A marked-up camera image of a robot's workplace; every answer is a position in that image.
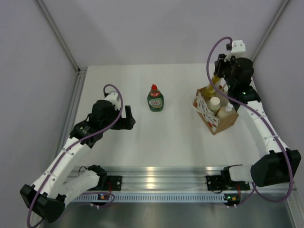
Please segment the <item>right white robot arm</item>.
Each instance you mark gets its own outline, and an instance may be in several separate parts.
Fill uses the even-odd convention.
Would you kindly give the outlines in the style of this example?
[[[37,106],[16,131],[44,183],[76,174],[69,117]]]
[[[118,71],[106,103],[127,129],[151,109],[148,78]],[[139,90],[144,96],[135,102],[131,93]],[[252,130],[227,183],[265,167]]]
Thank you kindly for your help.
[[[251,86],[253,73],[253,62],[244,57],[220,54],[215,62],[214,75],[225,80],[229,101],[245,122],[259,152],[259,159],[251,165],[223,170],[221,183],[227,189],[239,181],[253,182],[258,187],[289,182],[301,161],[299,151],[290,150],[271,125],[260,96]]]

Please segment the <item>yellow dish soap bottle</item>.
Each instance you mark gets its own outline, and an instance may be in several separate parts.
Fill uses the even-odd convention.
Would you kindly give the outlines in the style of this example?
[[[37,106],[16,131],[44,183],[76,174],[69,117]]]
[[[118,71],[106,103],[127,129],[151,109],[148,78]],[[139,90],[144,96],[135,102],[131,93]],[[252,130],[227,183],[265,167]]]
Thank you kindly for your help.
[[[222,78],[218,77],[217,75],[214,74],[214,76],[212,77],[212,83],[213,85],[217,88],[220,89],[220,83],[221,83]],[[207,98],[212,98],[216,95],[216,90],[214,88],[214,86],[212,85],[212,83],[210,83],[207,86],[206,92],[205,92],[205,96]]]

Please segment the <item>pale green white-capped bottle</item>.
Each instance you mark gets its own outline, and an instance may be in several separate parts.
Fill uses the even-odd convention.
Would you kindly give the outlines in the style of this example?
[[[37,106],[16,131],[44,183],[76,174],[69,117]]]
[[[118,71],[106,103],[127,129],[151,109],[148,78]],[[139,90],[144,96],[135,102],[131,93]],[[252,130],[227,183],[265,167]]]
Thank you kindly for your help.
[[[214,114],[216,115],[221,107],[220,105],[220,99],[216,96],[210,98],[208,101],[207,101],[207,106],[208,106],[208,109]]]

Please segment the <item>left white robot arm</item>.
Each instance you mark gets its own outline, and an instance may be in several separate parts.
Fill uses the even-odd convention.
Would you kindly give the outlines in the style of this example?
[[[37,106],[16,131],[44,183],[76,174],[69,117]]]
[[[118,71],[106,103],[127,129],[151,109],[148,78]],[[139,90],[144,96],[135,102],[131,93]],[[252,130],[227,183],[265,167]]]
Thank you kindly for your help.
[[[109,129],[131,130],[136,123],[131,107],[125,106],[126,117],[114,102],[98,100],[87,118],[76,124],[59,155],[32,184],[25,184],[21,197],[30,212],[48,223],[55,222],[66,206],[88,190],[106,190],[107,171],[91,165],[77,178],[65,183],[76,164],[87,155],[103,133]]]

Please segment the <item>cream lotion bottle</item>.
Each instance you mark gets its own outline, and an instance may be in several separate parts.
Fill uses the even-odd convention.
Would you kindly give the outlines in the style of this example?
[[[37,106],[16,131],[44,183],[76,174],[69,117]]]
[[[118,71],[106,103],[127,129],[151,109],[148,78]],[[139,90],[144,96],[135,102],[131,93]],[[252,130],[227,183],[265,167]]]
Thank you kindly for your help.
[[[220,107],[217,113],[217,118],[224,119],[234,113],[234,107],[231,103],[228,103],[225,107]]]

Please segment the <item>green dish soap bottle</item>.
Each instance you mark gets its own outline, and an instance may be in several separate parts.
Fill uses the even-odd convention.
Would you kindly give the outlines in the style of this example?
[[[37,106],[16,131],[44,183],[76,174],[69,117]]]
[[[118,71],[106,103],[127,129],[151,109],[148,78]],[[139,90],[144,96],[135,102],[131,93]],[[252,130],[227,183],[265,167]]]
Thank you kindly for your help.
[[[149,109],[152,112],[160,112],[163,110],[164,97],[163,94],[158,89],[157,85],[153,84],[151,86],[150,92],[147,96],[147,102]]]

